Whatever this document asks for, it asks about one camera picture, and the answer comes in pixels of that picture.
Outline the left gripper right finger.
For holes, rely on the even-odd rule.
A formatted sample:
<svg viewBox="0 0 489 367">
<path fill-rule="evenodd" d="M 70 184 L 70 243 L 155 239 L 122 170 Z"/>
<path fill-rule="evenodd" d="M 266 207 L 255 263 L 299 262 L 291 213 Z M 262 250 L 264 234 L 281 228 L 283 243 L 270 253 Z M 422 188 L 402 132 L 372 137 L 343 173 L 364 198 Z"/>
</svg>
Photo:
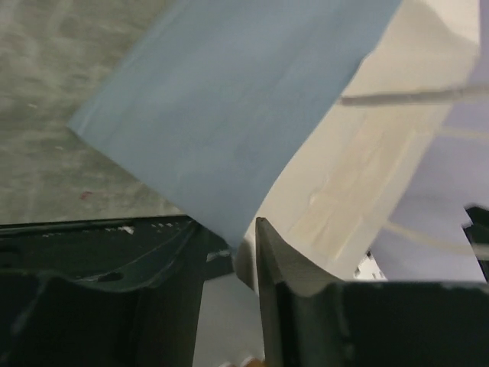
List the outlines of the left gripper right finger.
<svg viewBox="0 0 489 367">
<path fill-rule="evenodd" d="M 343 281 L 255 224 L 269 366 L 486 366 L 482 283 Z"/>
</svg>

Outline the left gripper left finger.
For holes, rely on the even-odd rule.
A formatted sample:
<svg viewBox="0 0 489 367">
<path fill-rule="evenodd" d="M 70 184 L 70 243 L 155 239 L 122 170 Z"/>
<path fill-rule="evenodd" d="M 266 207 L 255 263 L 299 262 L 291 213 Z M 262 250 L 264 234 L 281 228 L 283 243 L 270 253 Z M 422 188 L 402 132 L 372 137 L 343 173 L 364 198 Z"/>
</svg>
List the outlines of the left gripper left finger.
<svg viewBox="0 0 489 367">
<path fill-rule="evenodd" d="M 1 227 L 3 366 L 190 366 L 205 282 L 233 271 L 188 217 Z"/>
</svg>

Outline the light blue paper bag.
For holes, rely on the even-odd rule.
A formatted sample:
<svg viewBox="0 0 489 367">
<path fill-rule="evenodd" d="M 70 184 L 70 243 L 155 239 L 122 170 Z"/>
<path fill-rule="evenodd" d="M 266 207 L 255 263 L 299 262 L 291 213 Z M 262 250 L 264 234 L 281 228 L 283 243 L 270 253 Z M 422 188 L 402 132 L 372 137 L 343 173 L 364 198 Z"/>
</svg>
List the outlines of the light blue paper bag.
<svg viewBox="0 0 489 367">
<path fill-rule="evenodd" d="M 85 143 L 221 236 L 254 222 L 344 280 L 482 281 L 486 1 L 178 1 L 72 117 Z"/>
</svg>

